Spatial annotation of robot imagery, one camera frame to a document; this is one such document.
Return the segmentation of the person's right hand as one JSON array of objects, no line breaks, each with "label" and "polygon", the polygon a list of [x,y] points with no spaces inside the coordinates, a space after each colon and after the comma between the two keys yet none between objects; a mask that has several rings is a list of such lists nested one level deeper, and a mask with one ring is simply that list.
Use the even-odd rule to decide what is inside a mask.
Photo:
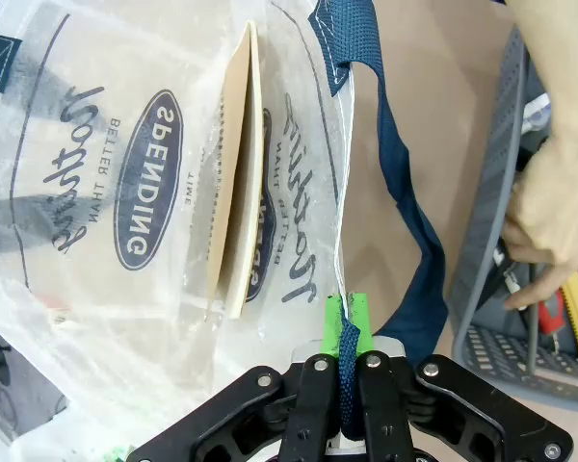
[{"label": "person's right hand", "polygon": [[513,184],[502,238],[518,263],[543,264],[506,301],[519,309],[550,297],[578,270],[578,138],[553,136]]}]

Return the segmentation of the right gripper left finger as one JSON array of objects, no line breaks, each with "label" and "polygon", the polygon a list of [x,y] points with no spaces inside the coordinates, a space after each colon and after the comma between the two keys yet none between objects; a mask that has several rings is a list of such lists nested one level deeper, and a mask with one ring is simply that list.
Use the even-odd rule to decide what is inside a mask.
[{"label": "right gripper left finger", "polygon": [[256,366],[129,455],[130,461],[251,461],[279,443],[279,461],[322,461],[334,416],[340,296],[326,300],[324,336],[280,373]]}]

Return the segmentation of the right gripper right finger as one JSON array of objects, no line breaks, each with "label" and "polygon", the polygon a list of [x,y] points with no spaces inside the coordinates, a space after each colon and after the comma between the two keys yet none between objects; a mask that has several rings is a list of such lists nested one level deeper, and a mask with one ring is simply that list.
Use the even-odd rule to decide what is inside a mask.
[{"label": "right gripper right finger", "polygon": [[454,361],[431,355],[413,368],[385,353],[371,334],[368,298],[349,296],[359,331],[355,351],[358,409],[371,461],[428,461],[414,446],[413,428],[441,441],[466,461],[566,461],[568,432]]}]

